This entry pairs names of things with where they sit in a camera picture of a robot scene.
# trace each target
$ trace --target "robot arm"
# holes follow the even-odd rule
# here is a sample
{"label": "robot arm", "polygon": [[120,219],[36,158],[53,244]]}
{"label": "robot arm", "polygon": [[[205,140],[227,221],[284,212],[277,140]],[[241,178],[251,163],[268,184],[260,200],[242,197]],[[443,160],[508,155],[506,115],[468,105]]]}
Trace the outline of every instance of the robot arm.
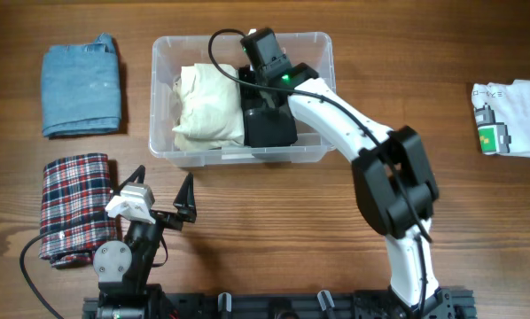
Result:
{"label": "robot arm", "polygon": [[175,314],[176,309],[165,298],[160,284],[148,284],[147,279],[152,268],[164,264],[153,263],[160,244],[167,249],[163,230],[181,231],[184,222],[196,221],[193,176],[186,176],[176,195],[176,213],[152,209],[154,196],[143,180],[141,166],[114,192],[105,208],[110,217],[121,216],[131,223],[123,241],[109,241],[97,249],[94,270],[100,294],[91,309],[84,306],[84,311],[95,312],[90,318],[174,317],[169,314]]}
{"label": "robot arm", "polygon": [[[317,78],[306,80],[295,89],[321,94],[336,101],[340,105],[346,107],[351,114],[364,123],[380,143],[383,144],[389,139],[388,133],[392,131],[389,127],[376,123],[355,110],[351,105],[346,103],[346,101],[332,92],[323,79]],[[357,127],[357,125],[333,105],[321,102],[317,98],[296,94],[288,97],[288,104],[291,108],[292,115],[296,120],[302,121],[314,128],[333,144],[350,162],[357,162],[355,160],[358,160],[361,150],[363,152],[370,152],[376,148],[376,145]],[[369,175],[366,174],[362,174],[362,176],[369,178]],[[373,209],[371,206],[364,205],[366,203],[360,202],[365,200],[364,197],[369,196],[369,194],[362,191],[362,194],[357,195],[358,206],[364,206],[361,211],[366,217],[366,220],[368,220],[372,227],[375,226],[374,229],[380,234],[386,236],[387,255],[392,270],[391,289],[407,307],[417,306],[421,300],[423,280],[420,262],[421,258],[419,256],[416,242],[416,238],[420,235],[420,230],[417,225],[411,225],[406,230],[396,231],[397,233],[401,233],[396,235],[402,236],[389,234],[384,230],[385,227],[380,227],[381,225],[376,222],[370,222],[374,219],[373,214],[370,213]],[[431,227],[431,219],[428,218],[423,220],[422,223],[428,231]],[[429,299],[439,288],[439,283],[433,274],[429,243],[424,239],[422,240],[423,252],[425,255],[423,260],[425,261],[427,280],[425,299]]]}

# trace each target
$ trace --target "folded white shirt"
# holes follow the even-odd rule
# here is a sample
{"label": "folded white shirt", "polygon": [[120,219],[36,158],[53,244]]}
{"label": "folded white shirt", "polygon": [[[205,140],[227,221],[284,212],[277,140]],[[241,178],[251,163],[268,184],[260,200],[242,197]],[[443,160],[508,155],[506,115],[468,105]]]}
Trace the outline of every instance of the folded white shirt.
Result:
{"label": "folded white shirt", "polygon": [[484,154],[530,157],[530,81],[474,84],[472,103]]}
{"label": "folded white shirt", "polygon": [[[220,65],[238,76],[230,65]],[[173,128],[175,145],[182,151],[208,150],[243,145],[245,131],[238,84],[223,76],[214,65],[183,66],[174,92],[183,111]]]}

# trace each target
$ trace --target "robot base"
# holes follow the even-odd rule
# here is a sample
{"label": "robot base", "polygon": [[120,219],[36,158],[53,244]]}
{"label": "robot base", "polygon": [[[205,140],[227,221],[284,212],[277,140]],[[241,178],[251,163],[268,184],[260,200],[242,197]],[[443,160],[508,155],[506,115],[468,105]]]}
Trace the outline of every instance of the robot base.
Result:
{"label": "robot base", "polygon": [[[473,291],[442,288],[438,293],[441,301],[425,319],[476,319]],[[158,318],[176,319],[277,319],[295,318],[279,316],[279,310],[290,311],[300,319],[324,319],[316,294],[247,295],[231,297],[231,313],[218,312],[218,297],[201,293],[169,293],[167,298],[174,304],[180,316],[161,314]],[[393,319],[395,303],[389,291],[357,291],[332,294],[336,319]],[[96,319],[97,299],[85,299],[82,319]]]}

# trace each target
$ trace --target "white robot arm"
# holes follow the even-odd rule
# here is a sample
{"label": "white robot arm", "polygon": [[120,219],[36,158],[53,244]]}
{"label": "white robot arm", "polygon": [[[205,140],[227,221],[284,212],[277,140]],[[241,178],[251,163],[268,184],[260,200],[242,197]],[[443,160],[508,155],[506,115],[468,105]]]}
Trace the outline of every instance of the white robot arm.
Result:
{"label": "white robot arm", "polygon": [[[372,121],[358,112],[350,104],[338,97],[326,85],[323,79],[309,79],[295,88],[310,93],[328,97],[344,106],[356,119],[360,120],[373,136],[384,143],[388,138],[389,127]],[[357,127],[357,125],[338,108],[314,97],[293,94],[288,97],[289,107],[296,120],[308,124],[315,129],[350,162],[358,158],[361,149],[372,150],[376,145]],[[426,230],[431,228],[431,219],[422,221]],[[431,298],[439,288],[439,283],[433,274],[429,243],[423,238],[423,259],[419,256],[415,238],[420,235],[417,225],[405,231],[405,236],[396,238],[386,235],[387,255],[391,264],[391,289],[408,307],[415,307],[421,300],[423,283],[421,260],[425,261],[426,293],[425,299]]]}

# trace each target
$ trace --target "folded denim cloth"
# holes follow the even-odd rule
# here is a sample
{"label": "folded denim cloth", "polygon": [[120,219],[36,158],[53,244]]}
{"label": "folded denim cloth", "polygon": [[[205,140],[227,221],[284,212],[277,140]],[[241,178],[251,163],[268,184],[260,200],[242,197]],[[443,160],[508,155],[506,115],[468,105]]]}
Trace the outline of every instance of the folded denim cloth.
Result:
{"label": "folded denim cloth", "polygon": [[120,76],[110,35],[91,44],[50,47],[41,76],[45,137],[117,131]]}
{"label": "folded denim cloth", "polygon": [[110,198],[107,155],[91,153],[57,159],[44,168],[39,258],[52,267],[89,264],[105,242],[117,239],[115,221],[104,211]]}

